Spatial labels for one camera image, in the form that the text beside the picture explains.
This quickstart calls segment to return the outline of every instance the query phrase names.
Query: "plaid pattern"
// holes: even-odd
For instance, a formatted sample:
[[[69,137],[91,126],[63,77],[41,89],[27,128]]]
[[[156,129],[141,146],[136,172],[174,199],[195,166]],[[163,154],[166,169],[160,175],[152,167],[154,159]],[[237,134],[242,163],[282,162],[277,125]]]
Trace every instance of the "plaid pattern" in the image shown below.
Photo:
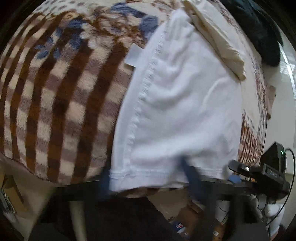
[[[214,2],[240,30],[224,6]],[[119,0],[108,7],[44,2],[0,58],[0,152],[51,182],[79,183],[99,174],[110,161],[117,115],[132,74],[123,59],[132,43],[144,47],[179,7],[178,1],[161,0]],[[238,153],[238,160],[248,164],[262,153],[266,127],[265,86],[256,61],[254,72],[260,122],[254,126],[244,111]],[[155,192],[135,191],[139,194],[129,196]]]

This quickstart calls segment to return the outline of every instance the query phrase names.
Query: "fabric tag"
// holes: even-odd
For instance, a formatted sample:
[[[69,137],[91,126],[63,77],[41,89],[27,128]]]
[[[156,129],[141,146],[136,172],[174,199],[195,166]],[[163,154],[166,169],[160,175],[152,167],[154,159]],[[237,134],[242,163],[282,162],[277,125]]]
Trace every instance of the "fabric tag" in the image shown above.
[[[124,63],[136,67],[139,57],[142,53],[143,49],[136,44],[133,44],[124,59]]]

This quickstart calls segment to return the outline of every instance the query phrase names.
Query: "cardboard box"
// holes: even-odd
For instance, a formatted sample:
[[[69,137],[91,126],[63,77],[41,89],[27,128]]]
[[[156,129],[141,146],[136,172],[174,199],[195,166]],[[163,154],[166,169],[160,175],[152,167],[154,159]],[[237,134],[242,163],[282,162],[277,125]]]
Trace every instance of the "cardboard box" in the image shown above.
[[[182,208],[176,218],[178,222],[186,227],[186,232],[191,236],[195,226],[203,219],[203,210],[190,202],[186,207]],[[225,225],[221,225],[218,220],[215,220],[215,230],[213,233],[213,241],[221,241],[224,234]]]
[[[11,202],[16,214],[23,217],[24,213],[28,210],[24,205],[24,200],[20,194],[15,180],[12,175],[5,175],[3,170],[0,169],[0,188],[3,188],[9,201]]]

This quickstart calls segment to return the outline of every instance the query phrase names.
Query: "blue floral pattern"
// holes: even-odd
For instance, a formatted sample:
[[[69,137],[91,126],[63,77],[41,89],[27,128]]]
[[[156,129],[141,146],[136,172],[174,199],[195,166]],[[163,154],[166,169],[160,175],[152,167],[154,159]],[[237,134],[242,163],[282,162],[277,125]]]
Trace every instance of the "blue floral pattern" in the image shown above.
[[[79,37],[79,34],[83,31],[82,25],[84,23],[85,23],[85,20],[79,19],[79,18],[74,18],[69,21],[69,23],[67,24],[67,26],[64,29],[57,27],[54,32],[54,35],[57,37],[57,39],[59,39],[60,37],[62,37],[62,33],[64,32],[64,30],[66,28],[72,29],[73,33],[72,33],[71,38],[69,40],[69,44],[73,49],[78,50],[80,48],[81,43],[82,43],[82,39]],[[36,58],[43,59],[43,58],[48,57],[51,49],[54,47],[55,44],[56,43],[54,42],[53,37],[50,36],[44,45],[36,45],[34,47],[34,49],[39,50]],[[61,56],[61,51],[60,51],[59,47],[55,47],[52,54],[53,54],[53,58],[55,60],[59,59],[59,57]]]
[[[146,40],[152,36],[153,32],[158,27],[158,18],[156,16],[145,14],[141,11],[131,8],[125,2],[116,3],[110,8],[111,12],[117,12],[123,16],[128,14],[133,15],[134,17],[140,18],[139,30],[141,34],[145,37]]]

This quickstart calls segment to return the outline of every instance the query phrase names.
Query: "dark cloth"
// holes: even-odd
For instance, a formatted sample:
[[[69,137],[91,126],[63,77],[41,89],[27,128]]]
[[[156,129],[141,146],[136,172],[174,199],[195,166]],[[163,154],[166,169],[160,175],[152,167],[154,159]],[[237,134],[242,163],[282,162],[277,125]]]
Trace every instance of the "dark cloth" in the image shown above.
[[[87,241],[184,241],[147,197],[84,203]]]
[[[220,0],[248,36],[262,60],[278,66],[283,45],[279,29],[273,19],[252,0]]]
[[[147,197],[129,199],[113,196],[97,201],[97,185],[72,186],[56,191],[34,226],[29,241],[75,241],[69,200],[84,199],[87,241],[183,241]]]

